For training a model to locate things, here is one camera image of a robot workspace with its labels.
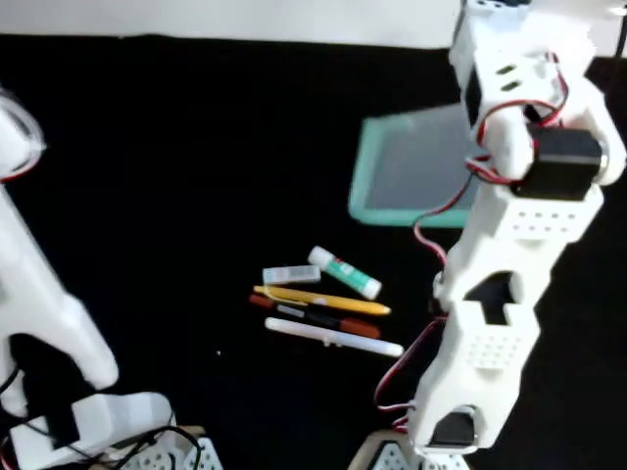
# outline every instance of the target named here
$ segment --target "black tabletop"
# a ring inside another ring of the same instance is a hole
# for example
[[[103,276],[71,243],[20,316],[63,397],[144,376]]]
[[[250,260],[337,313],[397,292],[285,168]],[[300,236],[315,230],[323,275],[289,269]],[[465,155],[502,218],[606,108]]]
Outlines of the black tabletop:
[[[165,394],[226,469],[345,469],[389,426],[372,392],[389,358],[266,331],[249,306],[263,267],[314,245],[380,279],[386,340],[426,324],[438,264],[406,229],[347,212],[362,120],[453,103],[446,51],[134,39],[2,37],[0,81],[49,149],[9,187],[68,290],[118,359],[112,393]],[[595,64],[603,83],[607,64]],[[611,110],[627,129],[623,90]],[[623,179],[567,249],[537,308],[520,399],[477,469],[614,463],[626,413]],[[450,247],[458,232],[430,231]],[[329,279],[327,292],[352,295]],[[33,411],[90,392],[59,353],[13,341]],[[412,396],[437,335],[388,400]]]

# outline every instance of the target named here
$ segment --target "white glue stick cap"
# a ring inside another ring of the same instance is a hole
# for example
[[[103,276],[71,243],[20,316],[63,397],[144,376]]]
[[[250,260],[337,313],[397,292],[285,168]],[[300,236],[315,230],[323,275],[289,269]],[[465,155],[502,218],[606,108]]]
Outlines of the white glue stick cap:
[[[362,294],[367,299],[373,300],[376,299],[376,296],[379,295],[379,291],[381,290],[381,283],[376,279],[370,279],[365,284],[365,287],[362,290]]]
[[[333,261],[333,258],[333,254],[327,252],[323,247],[313,247],[307,261],[324,270],[326,269],[326,266]]]

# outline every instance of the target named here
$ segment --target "clear eraser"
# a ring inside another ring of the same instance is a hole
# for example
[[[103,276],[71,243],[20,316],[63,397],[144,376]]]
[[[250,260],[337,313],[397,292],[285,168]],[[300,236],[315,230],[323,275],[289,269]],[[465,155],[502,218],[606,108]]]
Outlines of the clear eraser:
[[[264,269],[263,276],[265,285],[319,282],[320,268],[317,266],[267,267]]]

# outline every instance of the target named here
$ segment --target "teal tablet case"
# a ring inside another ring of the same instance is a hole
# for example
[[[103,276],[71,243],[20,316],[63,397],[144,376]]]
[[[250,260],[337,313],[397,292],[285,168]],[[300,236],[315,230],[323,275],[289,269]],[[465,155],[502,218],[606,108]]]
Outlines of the teal tablet case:
[[[468,177],[464,159],[484,155],[469,138],[461,104],[364,121],[349,212],[372,225],[412,226],[449,201]],[[451,210],[425,227],[463,227],[476,192],[473,182]]]

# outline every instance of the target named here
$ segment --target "screw hole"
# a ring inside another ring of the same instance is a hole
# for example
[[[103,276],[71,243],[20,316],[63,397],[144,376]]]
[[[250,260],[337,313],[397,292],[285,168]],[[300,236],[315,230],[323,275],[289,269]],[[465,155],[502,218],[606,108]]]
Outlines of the screw hole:
[[[498,75],[505,75],[505,74],[508,74],[511,71],[515,71],[515,70],[516,70],[516,66],[515,65],[505,66],[502,69],[498,69],[497,70],[497,74]]]
[[[511,90],[515,90],[516,88],[518,88],[522,83],[520,82],[520,80],[515,80],[515,81],[511,81],[510,83],[508,83],[507,85],[504,85],[501,87],[501,91],[511,91]]]

